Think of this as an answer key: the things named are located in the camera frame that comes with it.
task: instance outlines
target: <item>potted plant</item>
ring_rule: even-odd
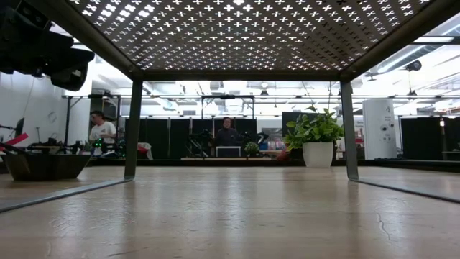
[[[303,159],[309,168],[329,168],[334,156],[334,142],[344,136],[344,129],[337,125],[333,118],[335,112],[324,109],[318,113],[312,106],[309,110],[316,113],[314,119],[309,119],[306,114],[299,116],[287,126],[294,129],[285,136],[285,143],[289,144],[287,151],[303,149]]]
[[[255,142],[249,142],[244,146],[244,151],[249,157],[254,157],[259,153],[259,145]]]

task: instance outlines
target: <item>white t-shirt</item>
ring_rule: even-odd
[[[101,126],[96,125],[91,129],[91,134],[89,135],[89,140],[97,140],[97,139],[101,138],[102,134],[114,135],[115,131],[116,131],[116,129],[115,129],[115,126],[114,126],[113,123],[104,122]],[[106,137],[106,138],[103,139],[103,141],[105,143],[108,143],[108,144],[115,143],[115,139],[113,139],[111,137]]]

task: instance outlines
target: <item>small plant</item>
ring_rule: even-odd
[[[316,112],[316,118],[309,120],[306,114],[299,116],[297,120],[288,122],[286,126],[293,128],[294,133],[284,137],[286,144],[289,144],[288,151],[302,148],[307,142],[333,142],[344,136],[344,129],[337,125],[337,119],[332,116],[335,112],[324,109],[324,113],[318,113],[314,106],[307,108]]]
[[[259,145],[255,142],[249,142],[244,147],[244,151],[249,155],[256,155],[259,153]]]

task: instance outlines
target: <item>white pot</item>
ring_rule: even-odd
[[[332,142],[303,143],[303,160],[308,168],[330,168],[333,151]]]

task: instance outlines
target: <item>ceiling light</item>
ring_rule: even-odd
[[[449,43],[454,40],[454,37],[419,37],[414,43]]]

